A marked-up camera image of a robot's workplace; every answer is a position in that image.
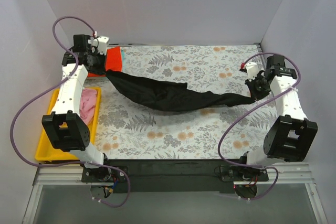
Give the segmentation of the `black t-shirt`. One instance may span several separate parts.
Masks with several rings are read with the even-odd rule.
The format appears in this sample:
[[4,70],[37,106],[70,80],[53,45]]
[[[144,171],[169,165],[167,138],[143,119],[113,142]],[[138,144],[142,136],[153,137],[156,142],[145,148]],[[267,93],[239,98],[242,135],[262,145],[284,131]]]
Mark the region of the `black t-shirt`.
[[113,86],[134,103],[164,112],[187,112],[212,106],[228,107],[253,104],[255,100],[235,93],[196,92],[187,83],[157,81],[108,70],[106,77]]

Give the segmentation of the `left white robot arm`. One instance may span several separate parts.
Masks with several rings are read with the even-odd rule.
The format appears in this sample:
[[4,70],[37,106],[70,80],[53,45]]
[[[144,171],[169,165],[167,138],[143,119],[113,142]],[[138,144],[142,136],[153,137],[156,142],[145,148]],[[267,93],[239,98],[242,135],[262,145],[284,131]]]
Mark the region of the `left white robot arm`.
[[41,121],[53,148],[76,156],[100,182],[116,178],[118,171],[106,165],[107,156],[92,144],[88,124],[80,117],[80,100],[88,75],[103,76],[109,69],[109,40],[96,34],[73,36],[74,45],[62,60],[63,78],[56,103]]

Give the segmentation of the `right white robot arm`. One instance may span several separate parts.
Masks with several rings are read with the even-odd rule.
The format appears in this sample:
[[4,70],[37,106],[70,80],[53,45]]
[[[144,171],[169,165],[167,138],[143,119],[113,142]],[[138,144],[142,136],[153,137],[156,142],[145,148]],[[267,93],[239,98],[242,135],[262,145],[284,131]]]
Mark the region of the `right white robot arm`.
[[238,176],[248,181],[257,174],[255,165],[266,167],[275,163],[302,162],[318,126],[302,109],[296,89],[299,72],[286,66],[284,56],[270,55],[265,70],[260,70],[254,62],[243,63],[240,69],[247,73],[245,84],[253,99],[261,100],[273,94],[278,115],[264,138],[263,146],[245,153],[246,162],[237,168]]

